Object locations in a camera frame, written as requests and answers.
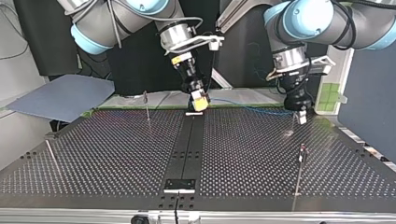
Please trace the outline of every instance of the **black backdrop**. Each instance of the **black backdrop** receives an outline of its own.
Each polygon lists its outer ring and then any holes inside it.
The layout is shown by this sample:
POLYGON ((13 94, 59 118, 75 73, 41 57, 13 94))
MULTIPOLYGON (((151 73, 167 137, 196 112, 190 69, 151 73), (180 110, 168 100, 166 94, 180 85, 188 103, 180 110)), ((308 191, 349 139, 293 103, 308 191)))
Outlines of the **black backdrop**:
MULTIPOLYGON (((215 32, 219 15, 219 0, 180 0, 185 16, 197 16, 205 21, 198 34, 215 32)), ((115 46, 107 57, 113 72, 116 93, 136 95, 143 91, 180 90, 182 79, 173 68, 160 45, 157 28, 152 22, 122 41, 122 49, 115 46)), ((213 53, 208 47, 198 49, 197 65, 210 75, 213 53)))

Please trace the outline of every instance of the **black cable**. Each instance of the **black cable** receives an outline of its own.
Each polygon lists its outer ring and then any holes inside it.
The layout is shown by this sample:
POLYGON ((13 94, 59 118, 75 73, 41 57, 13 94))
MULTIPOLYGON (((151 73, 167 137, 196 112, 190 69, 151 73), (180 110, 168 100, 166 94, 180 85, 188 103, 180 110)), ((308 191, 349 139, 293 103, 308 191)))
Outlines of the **black cable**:
POLYGON ((175 206, 175 223, 178 224, 178 215, 177 215, 177 207, 178 207, 178 195, 177 195, 177 200, 176 200, 176 206, 175 206))
POLYGON ((276 90, 277 90, 277 92, 279 92, 279 93, 282 94, 282 95, 286 94, 285 91, 281 91, 281 90, 280 90, 280 81, 278 81, 278 82, 276 83, 276 90))
POLYGON ((86 53, 86 55, 87 55, 88 58, 90 58, 91 60, 93 60, 96 63, 103 63, 103 62, 105 62, 107 60, 107 57, 105 57, 103 60, 97 61, 90 54, 86 53))
POLYGON ((90 68, 91 72, 90 72, 90 74, 88 75, 89 77, 93 77, 93 73, 95 73, 99 78, 103 78, 101 75, 99 75, 98 72, 96 72, 95 70, 93 70, 92 66, 91 66, 89 63, 85 62, 85 61, 81 58, 81 56, 80 56, 79 58, 81 59, 81 61, 82 61, 83 63, 85 63, 86 65, 88 65, 88 67, 90 68))
POLYGON ((7 59, 13 59, 13 58, 20 57, 20 56, 22 56, 22 54, 24 54, 28 49, 29 49, 29 44, 26 44, 25 49, 24 49, 21 53, 18 53, 18 54, 16 54, 16 55, 12 55, 12 56, 9 56, 9 57, 0 58, 0 60, 7 60, 7 59))
POLYGON ((378 7, 378 8, 382 8, 382 9, 396 10, 396 6, 394 6, 394 5, 370 2, 370 1, 365 1, 365 0, 343 0, 340 2, 356 3, 356 4, 366 5, 368 7, 378 7))
POLYGON ((350 10, 350 9, 347 9, 346 7, 344 7, 343 5, 341 5, 339 2, 337 2, 336 0, 332 0, 332 3, 334 4, 334 5, 336 5, 337 7, 339 7, 343 12, 344 12, 344 14, 346 15, 346 17, 347 17, 347 21, 346 21, 346 28, 344 28, 344 31, 343 31, 343 33, 341 33, 341 35, 334 41, 334 45, 335 44, 337 44, 338 42, 340 42, 344 37, 345 37, 345 35, 347 34, 347 31, 349 31, 349 27, 351 27, 351 29, 352 29, 352 38, 351 38, 351 40, 350 40, 350 43, 349 43, 349 45, 347 45, 346 47, 338 47, 338 46, 334 46, 336 49, 339 49, 339 50, 348 50, 348 49, 350 49, 350 48, 352 48, 353 47, 353 45, 355 44, 355 42, 356 42, 356 37, 357 37, 357 30, 356 30, 356 24, 355 24, 355 22, 353 21, 353 16, 352 16, 352 13, 353 13, 353 11, 352 10, 350 10))

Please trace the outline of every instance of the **metal bracket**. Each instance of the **metal bracket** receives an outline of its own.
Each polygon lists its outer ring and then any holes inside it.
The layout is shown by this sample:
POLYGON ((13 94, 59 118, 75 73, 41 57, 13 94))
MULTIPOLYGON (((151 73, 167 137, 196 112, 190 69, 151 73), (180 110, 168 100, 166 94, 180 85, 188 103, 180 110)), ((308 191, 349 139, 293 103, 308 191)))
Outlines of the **metal bracket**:
POLYGON ((166 180, 164 193, 194 193, 195 192, 194 179, 168 179, 166 180))
POLYGON ((347 97, 341 93, 338 93, 338 102, 341 104, 347 104, 347 97))
MULTIPOLYGON (((210 50, 217 51, 219 50, 219 47, 222 46, 221 41, 224 41, 224 39, 225 38, 223 36, 218 36, 218 35, 198 35, 194 38, 190 38, 186 41, 174 45, 172 48, 170 48, 170 50, 172 51, 172 50, 181 49, 188 45, 195 45, 197 47, 200 47, 207 44, 210 50)), ((169 53, 170 51, 167 50, 165 52, 165 56, 168 55, 169 53)))
MULTIPOLYGON (((332 70, 332 67, 335 66, 335 62, 327 55, 322 57, 317 57, 312 59, 311 61, 311 70, 309 74, 329 74, 332 70)), ((302 67, 306 67, 309 65, 309 61, 303 63, 297 63, 293 66, 289 66, 284 69, 276 70, 277 73, 287 73, 289 71, 293 71, 302 67)))
POLYGON ((216 69, 212 69, 212 78, 225 90, 231 90, 233 88, 216 69))
POLYGON ((281 0, 233 0, 224 10, 217 21, 218 29, 225 34, 252 8, 259 5, 273 6, 282 3, 281 0))

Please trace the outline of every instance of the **gray panel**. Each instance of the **gray panel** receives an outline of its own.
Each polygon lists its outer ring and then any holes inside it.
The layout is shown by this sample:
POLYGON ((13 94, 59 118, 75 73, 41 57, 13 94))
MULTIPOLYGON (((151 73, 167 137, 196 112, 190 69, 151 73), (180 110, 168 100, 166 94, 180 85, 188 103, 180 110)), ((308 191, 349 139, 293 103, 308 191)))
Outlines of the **gray panel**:
POLYGON ((339 120, 349 130, 396 161, 396 45, 382 50, 356 51, 346 84, 347 104, 339 120))
POLYGON ((46 119, 73 122, 114 92, 111 81, 65 75, 7 105, 10 110, 46 119))
POLYGON ((322 117, 297 125, 291 116, 212 109, 203 132, 194 209, 396 212, 396 174, 322 117), (301 144, 309 156, 296 198, 301 144))
POLYGON ((182 122, 181 111, 96 112, 51 141, 56 160, 34 150, 3 171, 0 206, 156 209, 182 122))

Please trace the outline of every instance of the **silver robot arm segment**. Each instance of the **silver robot arm segment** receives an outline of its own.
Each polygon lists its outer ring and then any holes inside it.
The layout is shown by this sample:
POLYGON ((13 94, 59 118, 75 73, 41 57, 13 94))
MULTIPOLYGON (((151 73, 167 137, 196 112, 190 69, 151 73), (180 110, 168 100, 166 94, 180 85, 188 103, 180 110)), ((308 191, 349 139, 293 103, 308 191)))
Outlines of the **silver robot arm segment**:
POLYGON ((202 75, 195 69, 194 49, 208 45, 219 50, 224 37, 196 35, 203 20, 184 17, 178 0, 58 0, 73 18, 72 36, 90 54, 100 54, 155 21, 165 55, 183 78, 182 90, 191 95, 195 111, 208 107, 202 75), (189 27, 187 21, 198 21, 189 27))

